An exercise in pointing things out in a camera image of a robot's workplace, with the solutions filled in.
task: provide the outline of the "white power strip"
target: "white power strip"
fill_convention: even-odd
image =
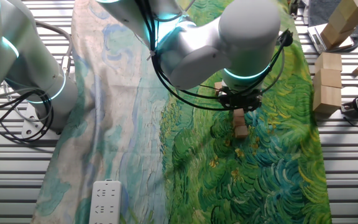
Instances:
[[[119,224],[121,206],[120,181],[93,183],[89,224]]]

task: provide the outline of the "metal slatted table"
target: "metal slatted table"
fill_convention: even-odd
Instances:
[[[74,1],[23,0],[37,20],[71,32]],[[303,51],[314,75],[318,54],[307,34],[302,16],[295,21]],[[60,61],[68,42],[61,35],[38,28],[41,39]],[[358,77],[351,72],[358,66],[358,48],[342,55],[342,102],[358,96]],[[0,98],[0,104],[7,101]],[[27,103],[19,107],[25,113]],[[6,125],[21,133],[23,119],[11,113]],[[321,145],[327,174],[328,194],[333,223],[358,223],[358,128],[344,121],[337,111],[330,118],[318,118]],[[32,147],[18,146],[0,136],[0,223],[30,223],[37,196],[56,141],[41,140]]]

